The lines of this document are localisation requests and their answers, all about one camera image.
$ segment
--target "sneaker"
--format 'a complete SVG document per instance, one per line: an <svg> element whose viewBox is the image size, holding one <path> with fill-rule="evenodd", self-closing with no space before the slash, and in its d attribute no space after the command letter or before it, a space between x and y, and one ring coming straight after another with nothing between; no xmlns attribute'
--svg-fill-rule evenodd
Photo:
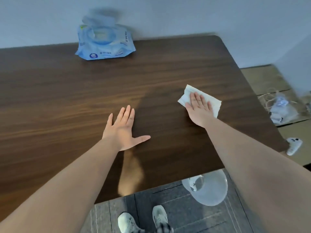
<svg viewBox="0 0 311 233"><path fill-rule="evenodd" d="M156 228L160 227L161 223L168 224L166 211L164 210L162 205L157 205L153 207L152 218Z"/></svg>
<svg viewBox="0 0 311 233"><path fill-rule="evenodd" d="M118 226L121 233L145 232L136 225L134 217L130 215L128 212L124 212L118 217Z"/></svg>

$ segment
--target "shoe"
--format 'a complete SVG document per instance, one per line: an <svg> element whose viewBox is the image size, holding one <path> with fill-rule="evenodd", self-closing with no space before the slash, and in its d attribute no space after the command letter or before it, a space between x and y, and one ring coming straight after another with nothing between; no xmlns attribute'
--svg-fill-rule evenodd
<svg viewBox="0 0 311 233"><path fill-rule="evenodd" d="M162 205L157 205L153 207L152 218L156 228L160 227L161 223L168 224L167 214Z"/></svg>
<svg viewBox="0 0 311 233"><path fill-rule="evenodd" d="M118 217L118 226L121 233L138 233L145 232L145 230L140 229L133 218L128 212L122 213Z"/></svg>

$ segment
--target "white wet wipe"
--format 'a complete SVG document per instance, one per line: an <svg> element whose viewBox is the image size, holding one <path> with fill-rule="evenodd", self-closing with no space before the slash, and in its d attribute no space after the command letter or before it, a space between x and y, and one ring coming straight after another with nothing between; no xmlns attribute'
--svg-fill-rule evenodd
<svg viewBox="0 0 311 233"><path fill-rule="evenodd" d="M221 101L220 100L217 100L215 97L212 97L202 91L200 91L199 89L196 89L190 85L187 85L186 88L185 88L185 92L183 94L183 96L178 100L178 102L184 106L186 104L186 102L188 102L189 104L191 104L191 101L190 101L190 93L193 92L197 92L199 95L203 95L204 96L204 99L206 102L211 102L211 105L212 105L212 108L213 108L213 112L214 112L214 117L217 118L218 116L218 112L220 110L220 106L221 106Z"/></svg>

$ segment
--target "white game controller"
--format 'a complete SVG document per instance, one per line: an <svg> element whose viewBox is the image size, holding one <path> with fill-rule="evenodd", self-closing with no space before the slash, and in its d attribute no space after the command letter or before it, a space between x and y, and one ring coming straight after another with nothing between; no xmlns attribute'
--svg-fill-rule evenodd
<svg viewBox="0 0 311 233"><path fill-rule="evenodd" d="M290 144L289 149L286 151L287 155L293 155L302 145L302 140L299 138L289 137L286 141Z"/></svg>

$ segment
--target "blue wet wipes package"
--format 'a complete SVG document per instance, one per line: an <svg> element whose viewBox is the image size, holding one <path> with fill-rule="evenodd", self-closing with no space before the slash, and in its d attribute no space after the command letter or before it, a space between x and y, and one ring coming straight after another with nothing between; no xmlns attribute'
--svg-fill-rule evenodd
<svg viewBox="0 0 311 233"><path fill-rule="evenodd" d="M79 48L76 55L85 60L124 57L134 52L131 33L116 25L110 16L85 16L78 28Z"/></svg>

